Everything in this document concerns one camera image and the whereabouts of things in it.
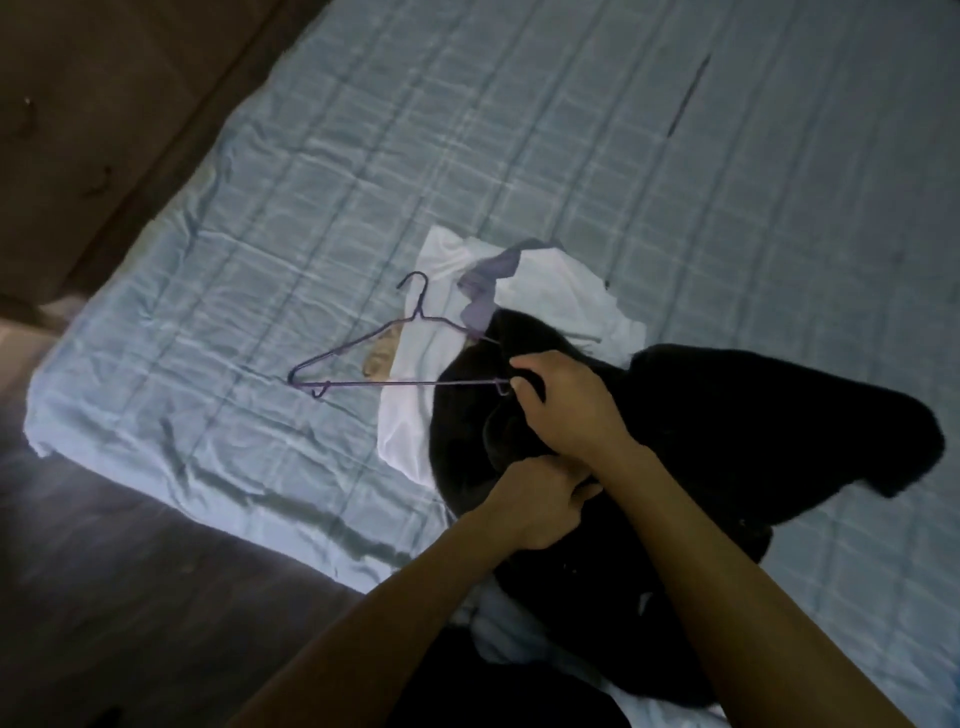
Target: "mattress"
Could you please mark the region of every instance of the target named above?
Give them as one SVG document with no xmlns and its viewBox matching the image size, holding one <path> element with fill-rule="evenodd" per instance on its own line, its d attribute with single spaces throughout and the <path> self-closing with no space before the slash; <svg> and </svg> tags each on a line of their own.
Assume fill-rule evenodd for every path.
<svg viewBox="0 0 960 728">
<path fill-rule="evenodd" d="M 851 486 L 764 566 L 919 725 L 953 725 L 958 37 L 952 0 L 336 0 L 36 372 L 26 432 L 366 591 L 447 516 L 378 460 L 374 388 L 316 401 L 287 371 L 394 318 L 434 224 L 558 240 L 653 342 L 933 407 L 924 482 Z"/>
</svg>

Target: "left hand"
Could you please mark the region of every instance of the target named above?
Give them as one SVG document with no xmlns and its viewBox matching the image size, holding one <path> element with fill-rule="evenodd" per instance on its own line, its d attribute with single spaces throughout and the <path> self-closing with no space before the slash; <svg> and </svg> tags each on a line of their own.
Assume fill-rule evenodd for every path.
<svg viewBox="0 0 960 728">
<path fill-rule="evenodd" d="M 599 483 L 577 488 L 588 475 L 586 466 L 557 455 L 520 460 L 474 513 L 514 549 L 547 548 L 580 525 L 580 509 L 603 490 Z"/>
</svg>

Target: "forearm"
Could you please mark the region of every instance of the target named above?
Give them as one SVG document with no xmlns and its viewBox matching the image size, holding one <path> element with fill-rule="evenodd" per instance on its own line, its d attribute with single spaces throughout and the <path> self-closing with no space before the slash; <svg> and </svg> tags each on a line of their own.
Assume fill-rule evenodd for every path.
<svg viewBox="0 0 960 728">
<path fill-rule="evenodd" d="M 734 725 L 910 725 L 652 451 L 621 445 L 590 465 L 633 523 Z"/>
<path fill-rule="evenodd" d="M 378 725 L 470 587 L 512 551 L 467 514 L 308 645 L 231 725 Z"/>
</svg>

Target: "tan fabric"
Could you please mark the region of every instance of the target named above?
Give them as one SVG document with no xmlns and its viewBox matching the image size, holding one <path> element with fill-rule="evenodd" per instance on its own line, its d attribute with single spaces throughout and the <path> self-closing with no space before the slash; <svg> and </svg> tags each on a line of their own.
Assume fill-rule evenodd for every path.
<svg viewBox="0 0 960 728">
<path fill-rule="evenodd" d="M 403 324 L 394 324 L 373 342 L 373 347 L 363 363 L 363 376 L 370 381 L 386 381 L 394 366 L 396 347 L 400 343 Z"/>
</svg>

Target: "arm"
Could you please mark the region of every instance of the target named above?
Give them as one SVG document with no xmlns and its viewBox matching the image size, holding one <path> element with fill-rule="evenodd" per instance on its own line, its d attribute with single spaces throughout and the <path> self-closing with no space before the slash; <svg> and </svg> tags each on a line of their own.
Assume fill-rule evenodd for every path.
<svg viewBox="0 0 960 728">
<path fill-rule="evenodd" d="M 511 363 L 546 386 L 542 402 L 512 382 L 527 423 L 586 463 L 634 525 L 733 725 L 911 725 L 630 436 L 598 376 L 558 352 Z"/>
<path fill-rule="evenodd" d="M 483 505 L 309 644 L 232 728 L 383 723 L 470 587 L 514 551 L 546 548 L 577 526 L 599 492 L 574 491 L 587 474 L 556 457 L 514 463 Z"/>
</svg>

